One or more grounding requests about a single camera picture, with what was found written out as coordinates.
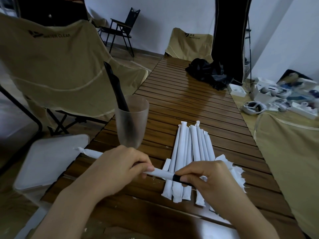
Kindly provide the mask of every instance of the frosted plastic cup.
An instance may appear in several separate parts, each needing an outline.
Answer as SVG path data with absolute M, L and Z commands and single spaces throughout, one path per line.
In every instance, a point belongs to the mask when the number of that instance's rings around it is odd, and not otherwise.
M 121 145 L 138 148 L 144 138 L 150 104 L 141 96 L 125 96 L 130 112 L 115 108 L 117 136 Z

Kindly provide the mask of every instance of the camping chair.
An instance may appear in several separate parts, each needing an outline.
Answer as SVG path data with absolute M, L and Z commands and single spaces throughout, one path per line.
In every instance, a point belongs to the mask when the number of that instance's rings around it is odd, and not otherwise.
M 145 69 L 114 60 L 96 28 L 85 20 L 66 27 L 44 27 L 0 14 L 0 30 L 0 58 L 51 135 L 67 134 L 69 127 L 86 120 L 107 124 L 112 118 L 116 98 L 104 61 L 119 78 L 124 95 L 132 95 L 148 75 Z M 64 113 L 62 120 L 52 111 Z M 76 120 L 64 126 L 68 115 Z
M 138 10 L 138 11 L 134 11 L 134 9 L 131 7 L 131 10 L 126 18 L 126 21 L 125 23 L 122 23 L 120 21 L 117 21 L 115 19 L 112 19 L 112 22 L 111 22 L 111 26 L 109 28 L 106 28 L 106 27 L 100 27 L 100 36 L 102 34 L 102 32 L 104 33 L 108 33 L 107 35 L 107 39 L 106 39 L 106 42 L 105 42 L 105 46 L 107 45 L 107 41 L 108 41 L 108 37 L 110 34 L 113 34 L 114 37 L 113 37 L 113 41 L 112 41 L 112 44 L 111 44 L 111 47 L 110 47 L 110 53 L 111 53 L 111 50 L 112 50 L 112 47 L 113 47 L 113 43 L 114 43 L 114 40 L 115 40 L 115 36 L 122 36 L 123 39 L 124 39 L 124 43 L 125 43 L 125 46 L 126 46 L 126 49 L 127 51 L 129 52 L 129 48 L 126 44 L 126 41 L 125 41 L 125 38 L 127 38 L 127 40 L 129 41 L 129 44 L 130 44 L 130 47 L 131 47 L 131 55 L 134 57 L 134 52 L 133 52 L 133 48 L 132 48 L 132 45 L 131 45 L 131 42 L 130 42 L 130 39 L 132 38 L 130 36 L 130 32 L 133 28 L 133 25 L 138 17 L 138 14 L 140 13 L 141 10 Z M 116 23 L 116 29 L 112 29 L 112 24 L 113 23 Z
M 182 60 L 193 61 L 200 58 L 212 63 L 212 48 L 212 35 L 191 34 L 180 28 L 173 28 L 165 54 Z

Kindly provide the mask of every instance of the wooden floor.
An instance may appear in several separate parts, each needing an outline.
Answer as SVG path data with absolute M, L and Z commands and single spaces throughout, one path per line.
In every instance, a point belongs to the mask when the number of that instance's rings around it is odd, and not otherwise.
M 244 169 L 242 176 L 246 180 L 249 199 L 274 225 L 280 237 L 304 238 L 229 92 L 214 90 L 187 76 L 187 65 L 188 62 L 183 60 L 162 59 L 136 91 L 136 96 L 143 96 L 150 103 L 146 132 L 139 150 L 151 157 L 155 167 L 162 168 L 166 158 L 171 156 L 177 125 L 181 121 L 195 124 L 200 120 L 201 128 L 211 137 L 215 155 L 224 154 Z M 103 152 L 118 145 L 116 124 L 111 120 L 87 148 Z M 80 176 L 93 161 L 79 156 L 44 200 L 53 202 L 58 193 L 72 183 L 70 178 Z M 203 235 L 198 232 L 204 225 L 209 227 L 212 222 L 225 225 L 216 221 L 216 215 L 208 207 L 194 205 L 194 191 L 192 201 L 177 204 L 162 197 L 164 184 L 163 180 L 152 177 L 134 181 L 119 195 L 99 203 L 92 217 L 156 238 L 176 238 L 182 234 L 185 238 L 198 238 Z
M 113 48 L 111 55 L 121 64 L 129 66 L 131 68 L 144 67 L 150 71 L 156 66 L 159 57 L 150 55 L 135 53 L 135 57 L 132 58 L 126 50 L 119 48 Z M 88 134 L 93 139 L 98 132 L 103 128 L 103 125 L 87 122 L 87 124 L 77 124 L 70 128 L 71 134 Z M 9 158 L 3 157 L 1 152 L 1 160 L 7 160 Z M 22 229 L 29 218 L 36 211 L 37 207 L 33 205 L 24 196 L 14 192 L 12 185 L 15 178 L 22 166 L 24 157 L 22 157 L 11 169 L 9 169 L 2 177 L 0 177 L 0 238 L 12 239 Z M 114 233 L 110 234 L 108 231 L 106 234 L 104 230 L 107 226 L 101 222 L 90 220 L 86 226 L 86 231 L 83 233 L 83 238 L 129 238 L 127 230 L 114 228 Z

